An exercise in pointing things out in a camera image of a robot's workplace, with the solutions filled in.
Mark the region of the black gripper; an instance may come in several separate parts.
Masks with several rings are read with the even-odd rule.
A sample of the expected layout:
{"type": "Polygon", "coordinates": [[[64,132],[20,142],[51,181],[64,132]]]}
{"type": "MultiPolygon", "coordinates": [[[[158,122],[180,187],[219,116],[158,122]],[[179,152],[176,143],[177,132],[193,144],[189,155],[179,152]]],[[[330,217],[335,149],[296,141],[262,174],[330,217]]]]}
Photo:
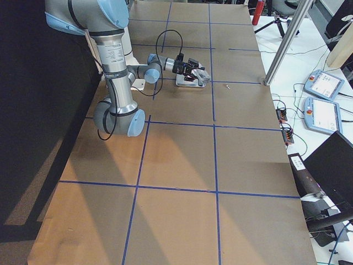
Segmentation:
{"type": "Polygon", "coordinates": [[[172,72],[178,75],[184,75],[184,81],[193,82],[196,76],[190,73],[191,67],[199,67],[199,62],[189,58],[188,62],[183,61],[183,57],[177,56],[174,60],[172,72]]]}

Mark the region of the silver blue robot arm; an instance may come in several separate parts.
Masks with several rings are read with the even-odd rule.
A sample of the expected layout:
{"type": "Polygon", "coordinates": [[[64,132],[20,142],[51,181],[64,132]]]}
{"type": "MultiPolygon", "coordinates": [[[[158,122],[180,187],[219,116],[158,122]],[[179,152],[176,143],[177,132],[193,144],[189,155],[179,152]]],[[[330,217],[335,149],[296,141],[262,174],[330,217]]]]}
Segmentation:
{"type": "Polygon", "coordinates": [[[150,54],[145,65],[127,65],[132,58],[128,31],[129,12],[125,1],[46,1],[45,15],[49,27],[73,35],[88,33],[94,39],[109,95],[94,112],[99,131],[138,136],[145,124],[145,113],[133,100],[131,90],[137,79],[159,81],[163,71],[183,75],[184,80],[203,87],[210,77],[193,59],[184,62],[183,54],[171,59],[150,54]]]}

